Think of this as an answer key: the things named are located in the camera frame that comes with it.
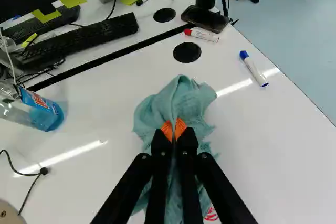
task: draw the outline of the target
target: desk surface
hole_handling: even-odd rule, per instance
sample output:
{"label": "desk surface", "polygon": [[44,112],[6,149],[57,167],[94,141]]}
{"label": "desk surface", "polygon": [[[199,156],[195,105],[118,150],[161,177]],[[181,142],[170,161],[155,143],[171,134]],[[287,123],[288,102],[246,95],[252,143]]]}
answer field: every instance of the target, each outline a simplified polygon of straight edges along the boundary
{"label": "desk surface", "polygon": [[[196,62],[173,58],[185,41],[201,47]],[[256,83],[240,50],[249,52],[269,86]],[[216,44],[178,34],[38,91],[66,108],[54,132],[2,121],[1,145],[18,169],[52,167],[23,211],[27,223],[89,223],[141,151],[132,132],[136,106],[178,74],[216,90],[205,113],[216,129],[206,140],[259,224],[336,222],[336,128],[228,25]],[[33,179],[13,176],[6,158],[0,161],[0,197],[19,208]],[[130,223],[143,223],[143,213]]]}
{"label": "desk surface", "polygon": [[[138,24],[139,31],[131,36],[127,36],[121,39],[117,39],[87,50],[77,52],[75,54],[66,57],[66,62],[62,64],[57,70],[53,70],[52,74],[59,74],[65,72],[69,69],[73,69],[84,63],[93,61],[112,52],[116,52],[120,49],[129,47],[138,42],[147,40],[156,35],[162,34],[166,31],[172,30],[174,28],[185,25],[186,23],[180,19],[182,12],[189,6],[195,3],[195,0],[149,0],[145,2],[142,6],[127,6],[117,0],[115,10],[112,17],[120,16],[129,12],[134,12]],[[62,3],[60,1],[55,2],[55,6],[60,6]],[[96,22],[104,20],[112,9],[113,2],[108,2],[102,4],[99,0],[87,0],[86,3],[81,4],[81,14],[80,19],[75,23],[80,25],[90,25]],[[154,13],[161,8],[172,8],[176,10],[176,17],[166,23],[158,23],[153,19]],[[24,19],[28,19],[31,16],[26,15],[21,19],[15,20],[13,22],[6,22],[3,24],[4,28],[13,26],[22,22]],[[58,29],[53,30],[51,33],[60,35],[68,31],[78,29],[78,27],[72,25],[66,25]],[[49,79],[50,76],[43,74],[39,77],[30,80],[26,83],[27,86],[39,83],[43,80]]]}

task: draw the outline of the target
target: keyboard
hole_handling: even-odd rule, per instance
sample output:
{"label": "keyboard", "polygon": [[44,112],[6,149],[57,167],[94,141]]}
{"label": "keyboard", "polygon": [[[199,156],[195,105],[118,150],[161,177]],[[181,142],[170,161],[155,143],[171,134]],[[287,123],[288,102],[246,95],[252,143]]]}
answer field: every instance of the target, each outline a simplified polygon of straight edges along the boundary
{"label": "keyboard", "polygon": [[70,9],[66,6],[61,6],[57,8],[57,10],[62,16],[54,18],[44,24],[37,18],[31,18],[4,30],[3,35],[13,39],[15,43],[20,44],[34,33],[37,33],[38,35],[45,34],[58,27],[75,22],[79,17],[80,6],[78,5]]}
{"label": "keyboard", "polygon": [[135,34],[138,29],[133,13],[110,18],[30,45],[15,57],[15,65],[23,70],[41,71],[69,54]]}

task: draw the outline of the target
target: towel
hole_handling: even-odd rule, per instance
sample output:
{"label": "towel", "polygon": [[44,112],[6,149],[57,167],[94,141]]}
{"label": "towel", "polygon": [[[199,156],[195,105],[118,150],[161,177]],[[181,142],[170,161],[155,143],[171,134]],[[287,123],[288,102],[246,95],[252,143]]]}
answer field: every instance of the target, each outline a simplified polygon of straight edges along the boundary
{"label": "towel", "polygon": [[[174,78],[158,94],[145,98],[134,112],[133,128],[133,131],[143,141],[143,152],[151,154],[151,141],[156,129],[166,121],[170,121],[175,129],[176,119],[179,117],[188,127],[194,129],[200,145],[197,152],[211,153],[210,143],[203,140],[213,131],[214,127],[206,124],[203,115],[206,108],[216,98],[216,92],[209,85],[197,84],[195,80],[183,75]],[[150,188],[151,181],[144,187],[133,214],[146,208]],[[199,183],[198,194],[204,216],[211,201],[204,187]],[[168,175],[165,223],[183,223],[182,216],[181,186],[178,181],[176,158],[173,157]]]}

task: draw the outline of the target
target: black smartphone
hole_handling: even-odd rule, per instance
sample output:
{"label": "black smartphone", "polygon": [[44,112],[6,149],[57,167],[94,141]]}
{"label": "black smartphone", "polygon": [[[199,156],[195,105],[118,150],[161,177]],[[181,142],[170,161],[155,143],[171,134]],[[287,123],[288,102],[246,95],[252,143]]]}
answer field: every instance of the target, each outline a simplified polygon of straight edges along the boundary
{"label": "black smartphone", "polygon": [[181,20],[217,34],[219,34],[230,21],[228,17],[220,13],[213,13],[195,5],[189,6],[181,14]]}

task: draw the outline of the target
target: blue floor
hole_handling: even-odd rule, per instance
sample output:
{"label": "blue floor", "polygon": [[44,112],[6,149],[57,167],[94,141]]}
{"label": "blue floor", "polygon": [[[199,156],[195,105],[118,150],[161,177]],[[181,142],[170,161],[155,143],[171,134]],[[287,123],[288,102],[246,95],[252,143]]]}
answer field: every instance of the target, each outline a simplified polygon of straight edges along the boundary
{"label": "blue floor", "polygon": [[336,0],[230,2],[235,27],[336,125]]}

